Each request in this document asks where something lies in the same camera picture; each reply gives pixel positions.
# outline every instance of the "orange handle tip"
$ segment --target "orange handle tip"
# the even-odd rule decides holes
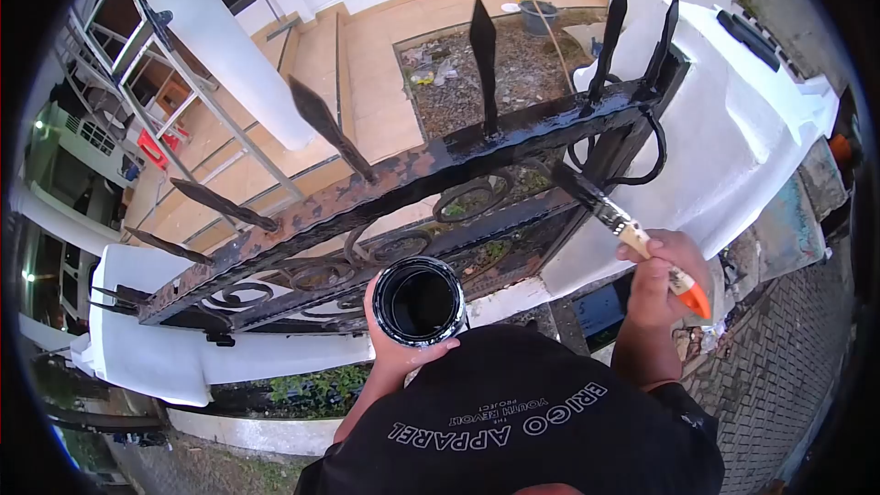
[[[678,300],[703,319],[709,319],[712,317],[710,300],[706,297],[706,293],[699,285],[694,283],[688,291],[682,292],[678,295]]]

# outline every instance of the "brick pavement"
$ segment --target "brick pavement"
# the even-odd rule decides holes
[[[850,329],[848,248],[782,276],[683,384],[719,419],[721,493],[757,492],[798,444],[838,372]]]

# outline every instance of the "gray bucket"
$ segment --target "gray bucket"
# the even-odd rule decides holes
[[[550,27],[553,27],[559,10],[556,6],[547,2],[537,0],[537,3],[541,8],[541,13],[544,15],[544,19],[547,20],[547,24]],[[535,5],[531,0],[521,0],[519,2],[519,11],[522,16],[522,27],[525,29],[526,33],[534,35],[535,37],[546,37],[547,27],[544,27],[544,22],[541,20],[541,16],[539,16],[538,10],[535,8]]]

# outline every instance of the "white pillar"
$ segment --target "white pillar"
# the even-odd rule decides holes
[[[13,184],[12,210],[27,216],[53,236],[96,257],[104,254],[107,245],[119,242],[119,234],[114,230],[78,213],[40,188],[36,190],[28,189],[23,183]]]
[[[235,99],[287,149],[302,149],[315,132],[299,115],[275,66],[222,0],[147,0],[170,10],[170,28]]]

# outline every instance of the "person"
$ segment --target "person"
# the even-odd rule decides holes
[[[610,368],[536,330],[487,325],[415,349],[364,306],[376,361],[324,457],[296,493],[717,493],[718,423],[688,396],[671,326],[690,313],[669,292],[676,264],[709,268],[681,232],[649,230]],[[404,379],[418,374],[404,389]]]

